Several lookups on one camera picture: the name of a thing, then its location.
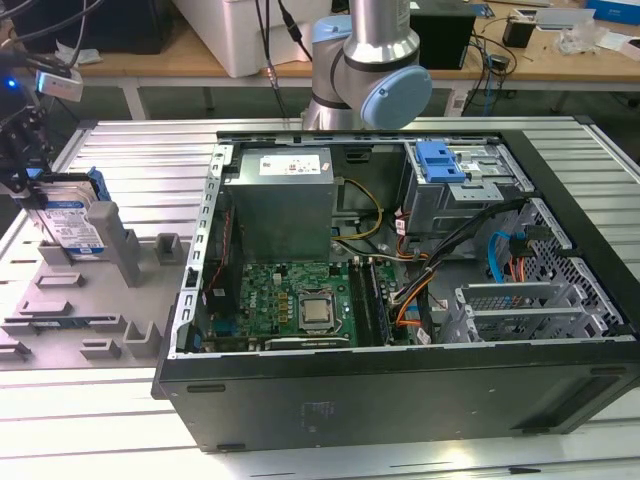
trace gray holder block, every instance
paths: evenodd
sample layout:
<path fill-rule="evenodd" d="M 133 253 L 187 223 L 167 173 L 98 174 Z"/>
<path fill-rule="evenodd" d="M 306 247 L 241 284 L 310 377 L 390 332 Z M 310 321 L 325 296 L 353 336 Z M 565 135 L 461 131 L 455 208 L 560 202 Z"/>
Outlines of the gray holder block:
<path fill-rule="evenodd" d="M 136 262 L 140 261 L 140 242 L 138 241 L 138 236 L 136 232 L 133 230 L 125 230 L 125 242 L 127 244 L 127 248 L 131 252 L 134 260 Z"/>
<path fill-rule="evenodd" d="M 184 262 L 184 250 L 177 233 L 160 233 L 153 246 L 160 265 L 181 265 Z"/>
<path fill-rule="evenodd" d="M 73 263 L 67 252 L 60 245 L 45 245 L 42 242 L 38 245 L 38 251 L 51 268 L 70 267 Z"/>
<path fill-rule="evenodd" d="M 59 273 L 54 275 L 40 275 L 34 282 L 40 290 L 54 288 L 79 288 L 84 285 L 84 277 L 79 273 Z"/>
<path fill-rule="evenodd" d="M 19 342 L 17 340 L 9 340 L 0 343 L 0 362 L 25 362 L 27 360 L 27 356 L 30 354 L 31 350 L 25 347 L 22 342 Z"/>
<path fill-rule="evenodd" d="M 155 323 L 150 322 L 144 336 L 135 323 L 129 322 L 124 332 L 123 344 L 135 358 L 155 357 L 160 350 L 162 335 Z"/>
<path fill-rule="evenodd" d="M 69 315 L 71 304 L 66 300 L 55 302 L 37 302 L 27 300 L 18 310 L 21 315 L 31 315 L 34 317 L 44 315 Z"/>
<path fill-rule="evenodd" d="M 111 338 L 87 339 L 82 341 L 80 353 L 87 360 L 120 358 L 122 350 Z"/>
<path fill-rule="evenodd" d="M 89 327 L 101 333 L 121 333 L 126 330 L 127 322 L 122 315 L 115 313 L 109 316 L 113 316 L 113 320 L 92 320 Z"/>
<path fill-rule="evenodd" d="M 25 318 L 24 322 L 21 322 L 18 317 L 7 317 L 4 319 L 4 323 L 0 324 L 0 328 L 5 331 L 7 335 L 37 335 L 38 330 L 31 324 L 29 318 Z"/>
<path fill-rule="evenodd" d="M 135 234 L 127 233 L 114 202 L 94 202 L 87 212 L 87 221 L 96 227 L 107 247 L 111 263 L 118 267 L 128 287 L 135 287 L 140 278 L 137 257 L 140 245 Z"/>

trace black box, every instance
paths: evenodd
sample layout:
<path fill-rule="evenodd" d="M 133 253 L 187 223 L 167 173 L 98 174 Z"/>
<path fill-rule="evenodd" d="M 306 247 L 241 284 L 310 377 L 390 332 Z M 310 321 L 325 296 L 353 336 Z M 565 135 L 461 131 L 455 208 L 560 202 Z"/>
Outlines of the black box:
<path fill-rule="evenodd" d="M 507 28 L 504 29 L 504 35 L 502 35 L 502 43 L 505 47 L 527 48 L 534 28 L 536 28 L 534 22 L 508 20 Z"/>
<path fill-rule="evenodd" d="M 473 8 L 461 0 L 411 3 L 411 28 L 420 36 L 420 65 L 430 70 L 460 70 L 476 21 Z"/>
<path fill-rule="evenodd" d="M 7 9 L 24 0 L 3 0 Z M 82 0 L 46 0 L 13 18 L 16 35 L 26 35 L 60 23 L 82 10 Z M 162 51 L 171 34 L 170 0 L 107 0 L 87 17 L 82 48 L 100 52 L 153 55 Z M 78 42 L 81 21 L 25 43 L 32 53 L 56 50 L 56 39 L 68 47 Z"/>

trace wooden workbench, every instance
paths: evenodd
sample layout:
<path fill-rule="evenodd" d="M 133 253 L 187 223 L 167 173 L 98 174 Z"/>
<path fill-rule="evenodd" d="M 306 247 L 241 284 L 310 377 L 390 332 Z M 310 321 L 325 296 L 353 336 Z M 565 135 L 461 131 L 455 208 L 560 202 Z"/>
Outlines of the wooden workbench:
<path fill-rule="evenodd" d="M 491 20 L 512 14 L 514 5 L 490 3 L 494 19 L 476 20 L 476 32 L 483 31 Z M 597 22 L 611 31 L 640 36 L 640 27 Z M 484 35 L 501 43 L 505 22 L 489 25 Z M 640 62 L 621 53 L 601 49 L 599 53 L 562 55 L 553 43 L 557 32 L 534 30 L 526 49 L 512 49 L 518 58 L 516 71 L 504 88 L 510 90 L 555 91 L 640 91 Z M 489 44 L 491 53 L 509 56 L 500 47 Z M 185 23 L 179 23 L 172 40 L 159 55 L 103 54 L 104 62 L 81 68 L 88 86 L 117 86 L 126 97 L 131 116 L 148 118 L 138 89 L 141 87 L 268 87 L 264 72 L 251 77 L 230 78 L 222 65 Z M 283 87 L 309 87 L 311 64 L 291 62 L 276 67 Z M 480 78 L 482 61 L 475 49 L 469 49 L 461 70 L 432 70 L 435 88 L 451 90 L 452 96 L 464 96 Z"/>

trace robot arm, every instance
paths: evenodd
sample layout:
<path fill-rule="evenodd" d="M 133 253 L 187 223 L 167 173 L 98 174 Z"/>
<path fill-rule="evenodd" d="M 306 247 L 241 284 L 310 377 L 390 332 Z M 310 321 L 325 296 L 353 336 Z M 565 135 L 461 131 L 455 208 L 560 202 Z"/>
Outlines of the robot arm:
<path fill-rule="evenodd" d="M 351 15 L 313 31 L 313 98 L 307 130 L 395 130 L 426 107 L 431 77 L 417 65 L 409 0 L 351 0 Z"/>

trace wire bundle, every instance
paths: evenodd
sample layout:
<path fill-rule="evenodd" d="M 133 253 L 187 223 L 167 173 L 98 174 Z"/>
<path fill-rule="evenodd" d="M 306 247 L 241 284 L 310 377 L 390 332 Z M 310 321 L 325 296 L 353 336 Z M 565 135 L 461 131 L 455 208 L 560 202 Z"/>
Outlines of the wire bundle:
<path fill-rule="evenodd" d="M 476 34 L 475 30 L 473 32 L 473 39 L 474 39 L 473 41 L 469 42 L 469 46 L 476 48 L 478 52 L 480 52 L 480 57 L 482 59 L 482 72 L 480 73 L 480 78 L 478 79 L 478 82 L 473 88 L 473 91 L 469 96 L 469 99 L 467 100 L 467 103 L 462 110 L 462 114 L 464 115 L 464 113 L 467 111 L 470 105 L 476 105 L 476 106 L 483 107 L 483 115 L 486 116 L 493 113 L 493 110 L 495 109 L 495 106 L 498 103 L 498 100 L 500 100 L 500 94 L 502 93 L 502 86 L 505 80 L 509 75 L 511 75 L 516 70 L 516 68 L 518 68 L 518 58 L 510 49 L 508 49 L 504 45 L 496 42 L 495 40 L 487 38 L 485 36 Z M 509 69 L 498 70 L 495 68 L 491 60 L 491 54 L 487 49 L 487 42 L 497 45 L 498 47 L 502 48 L 507 53 L 509 53 L 509 55 L 513 60 L 511 67 Z M 494 76 L 495 78 L 498 79 L 497 80 L 498 88 L 497 88 L 497 92 L 495 93 L 495 99 L 493 100 L 493 102 L 491 102 L 492 80 Z M 480 90 L 480 86 L 482 85 L 483 80 L 485 80 L 485 86 L 484 86 L 485 102 L 484 104 L 479 105 L 477 103 L 473 103 L 473 100 L 478 94 L 478 91 Z"/>
<path fill-rule="evenodd" d="M 500 213 L 506 213 L 512 210 L 520 210 L 527 202 L 525 198 L 517 198 L 502 203 L 492 205 L 480 213 L 476 214 L 465 223 L 456 228 L 447 237 L 445 237 L 438 246 L 431 252 L 423 264 L 422 272 L 410 284 L 400 289 L 392 299 L 395 305 L 401 305 L 398 315 L 396 316 L 396 325 L 402 326 L 404 321 L 404 313 L 409 303 L 422 291 L 435 276 L 435 271 L 442 261 L 450 255 L 457 246 L 465 241 L 473 238 L 480 227 L 490 218 Z"/>

